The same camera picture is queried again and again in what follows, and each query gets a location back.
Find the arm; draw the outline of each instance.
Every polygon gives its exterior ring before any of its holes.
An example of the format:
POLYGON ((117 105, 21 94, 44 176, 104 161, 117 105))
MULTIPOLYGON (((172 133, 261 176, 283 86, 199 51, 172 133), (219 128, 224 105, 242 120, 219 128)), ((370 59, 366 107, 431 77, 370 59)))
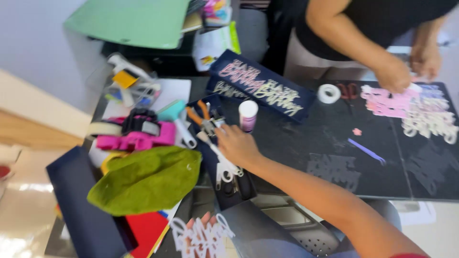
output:
POLYGON ((438 75, 442 57, 437 47, 437 37, 446 16, 422 23, 416 29, 413 46, 411 47, 411 68, 419 77, 426 76, 433 80, 438 75))
POLYGON ((234 164, 275 185, 301 205, 340 229, 362 258, 395 254, 427 255, 354 194, 318 177, 263 157, 251 135, 237 126, 217 129, 218 147, 234 164))
POLYGON ((342 13, 351 0, 310 0, 306 23, 331 48, 375 72, 382 88, 401 93, 410 85, 408 67, 368 39, 342 13))

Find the hand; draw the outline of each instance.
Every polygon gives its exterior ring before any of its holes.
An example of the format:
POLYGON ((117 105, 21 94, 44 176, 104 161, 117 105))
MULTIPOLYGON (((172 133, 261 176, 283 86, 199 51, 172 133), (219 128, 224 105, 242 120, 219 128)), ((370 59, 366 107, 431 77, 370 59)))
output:
POLYGON ((392 93, 403 93, 411 84, 409 68, 395 56, 388 62, 384 61, 382 66, 374 69, 374 72, 381 88, 392 93))
MULTIPOLYGON (((204 227, 207 226, 208 222, 210 222, 210 225, 213 226, 215 223, 217 223, 217 218, 215 218, 215 216, 210 217, 210 212, 207 212, 201 218, 201 222, 204 225, 204 227)), ((188 223, 186 224, 186 228, 191 229, 193 227, 194 223, 195 223, 195 220, 194 219, 190 219, 190 221, 188 221, 188 223)), ((186 243, 187 243, 188 246, 191 246, 191 239, 187 238, 186 239, 186 243)), ((199 255, 196 252, 195 252, 195 257, 199 258, 199 255)), ((207 251, 207 253, 206 253, 206 258, 210 258, 209 251, 207 251)))
POLYGON ((414 45, 411 48, 410 65, 418 77, 426 76, 429 82, 435 79, 442 65, 442 56, 436 43, 427 46, 414 45))
POLYGON ((236 166, 247 168, 263 157, 253 136, 244 133, 237 125, 222 125, 221 129, 215 129, 215 134, 218 137, 218 148, 236 166))

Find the green cutting mat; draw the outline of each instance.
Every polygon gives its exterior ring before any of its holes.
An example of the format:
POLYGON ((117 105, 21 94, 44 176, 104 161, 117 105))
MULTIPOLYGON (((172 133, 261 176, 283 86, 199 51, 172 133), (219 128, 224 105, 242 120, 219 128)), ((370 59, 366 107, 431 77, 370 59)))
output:
POLYGON ((177 48, 190 0, 88 0, 64 26, 96 39, 177 48))

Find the black shirt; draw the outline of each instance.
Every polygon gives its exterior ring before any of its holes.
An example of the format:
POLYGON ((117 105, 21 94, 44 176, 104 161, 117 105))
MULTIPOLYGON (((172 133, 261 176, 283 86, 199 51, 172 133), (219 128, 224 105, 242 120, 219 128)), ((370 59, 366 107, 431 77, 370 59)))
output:
MULTIPOLYGON (((387 48, 393 40, 423 22, 452 10, 459 0, 352 0, 343 11, 370 40, 387 48)), ((298 40, 312 54, 333 61, 349 57, 330 48, 306 24, 306 7, 296 22, 298 40)))

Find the red-handled scissors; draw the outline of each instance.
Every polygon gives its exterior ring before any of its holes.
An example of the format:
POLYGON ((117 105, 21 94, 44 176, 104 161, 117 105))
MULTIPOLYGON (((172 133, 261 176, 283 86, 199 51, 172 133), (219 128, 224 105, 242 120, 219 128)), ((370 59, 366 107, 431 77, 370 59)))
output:
POLYGON ((349 108, 349 113, 353 115, 352 107, 354 107, 354 105, 351 103, 351 100, 355 100, 357 98, 357 85, 355 83, 349 83, 346 86, 340 83, 336 86, 341 91, 341 98, 346 102, 347 107, 349 108))

